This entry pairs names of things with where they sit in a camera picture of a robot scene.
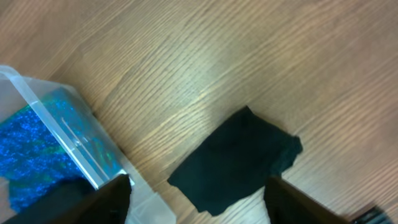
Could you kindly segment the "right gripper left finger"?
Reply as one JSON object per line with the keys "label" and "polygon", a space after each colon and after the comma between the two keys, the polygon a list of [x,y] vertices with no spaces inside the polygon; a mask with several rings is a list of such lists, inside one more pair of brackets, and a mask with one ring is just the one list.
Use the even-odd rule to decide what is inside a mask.
{"label": "right gripper left finger", "polygon": [[127,174],[121,174],[81,202],[50,221],[53,224],[124,223],[130,206],[132,187]]}

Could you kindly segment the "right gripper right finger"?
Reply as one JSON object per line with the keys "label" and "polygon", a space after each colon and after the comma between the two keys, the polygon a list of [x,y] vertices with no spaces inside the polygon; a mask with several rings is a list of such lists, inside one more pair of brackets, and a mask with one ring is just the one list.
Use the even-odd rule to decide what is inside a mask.
{"label": "right gripper right finger", "polygon": [[271,224],[347,223],[280,177],[266,180],[264,202]]}

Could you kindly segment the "large black garment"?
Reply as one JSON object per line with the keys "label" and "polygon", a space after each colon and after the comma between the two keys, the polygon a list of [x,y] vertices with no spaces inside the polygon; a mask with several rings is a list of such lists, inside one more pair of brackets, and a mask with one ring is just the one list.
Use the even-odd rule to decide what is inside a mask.
{"label": "large black garment", "polygon": [[95,188],[84,178],[62,180],[38,201],[23,209],[6,224],[49,223],[81,202]]}

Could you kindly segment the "small black cloth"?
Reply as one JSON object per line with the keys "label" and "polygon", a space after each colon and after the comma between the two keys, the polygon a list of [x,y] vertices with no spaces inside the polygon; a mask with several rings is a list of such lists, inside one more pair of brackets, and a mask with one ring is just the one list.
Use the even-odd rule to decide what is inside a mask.
{"label": "small black cloth", "polygon": [[245,106],[215,129],[170,175],[198,212],[212,216],[257,192],[292,167],[301,140]]}

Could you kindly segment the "blue green sequin cloth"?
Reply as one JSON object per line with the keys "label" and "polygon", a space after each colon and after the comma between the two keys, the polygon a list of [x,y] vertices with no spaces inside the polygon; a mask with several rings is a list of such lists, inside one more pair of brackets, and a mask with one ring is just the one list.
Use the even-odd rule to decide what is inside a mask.
{"label": "blue green sequin cloth", "polygon": [[[42,103],[101,177],[110,179],[121,169],[111,144],[91,113],[69,91],[58,88]],[[84,174],[30,106],[1,123],[1,177],[9,181],[9,203],[19,213],[63,180]]]}

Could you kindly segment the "clear plastic storage bin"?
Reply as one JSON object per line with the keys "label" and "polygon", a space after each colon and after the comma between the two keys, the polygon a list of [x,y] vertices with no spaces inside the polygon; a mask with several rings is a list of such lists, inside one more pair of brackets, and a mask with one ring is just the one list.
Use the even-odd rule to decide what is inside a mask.
{"label": "clear plastic storage bin", "polygon": [[[24,77],[15,69],[7,65],[1,67],[1,123],[18,112],[25,106],[30,106],[40,120],[46,125],[47,129],[56,138],[63,149],[73,159],[74,163],[84,174],[86,179],[95,189],[99,189],[115,177],[127,174],[130,178],[132,192],[130,196],[130,206],[127,214],[127,223],[138,224],[176,224],[177,218],[162,197],[154,192],[149,184],[141,177],[140,173],[134,168],[127,157],[117,147],[108,136],[102,125],[94,117],[92,120],[97,123],[99,131],[103,133],[105,140],[111,144],[110,150],[115,153],[117,162],[122,169],[112,178],[105,179],[97,173],[89,160],[79,152],[76,145],[72,142],[66,132],[61,128],[49,110],[44,106],[41,99],[48,93],[64,88],[69,91],[78,102],[82,104],[85,113],[92,110],[81,98],[78,92],[71,86],[62,85],[56,82],[38,80]],[[1,221],[5,222],[12,216],[17,215],[9,203],[9,181],[1,177]]]}

